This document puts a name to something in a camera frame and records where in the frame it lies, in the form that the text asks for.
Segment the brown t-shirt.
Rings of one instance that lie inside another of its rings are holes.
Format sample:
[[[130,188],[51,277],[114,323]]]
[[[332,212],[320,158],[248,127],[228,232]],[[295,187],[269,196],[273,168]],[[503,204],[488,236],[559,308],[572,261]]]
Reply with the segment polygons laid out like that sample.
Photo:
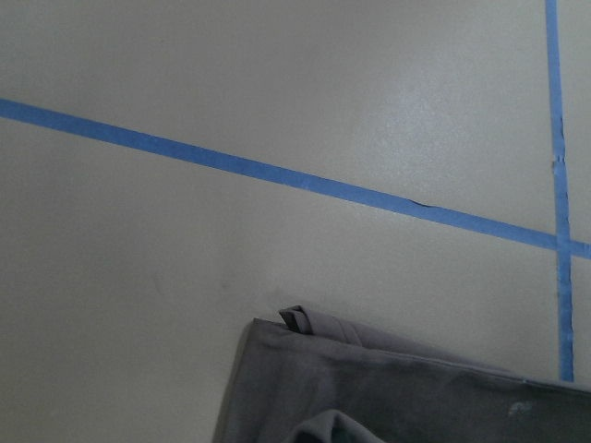
[[[586,442],[590,392],[301,305],[250,324],[222,442]]]

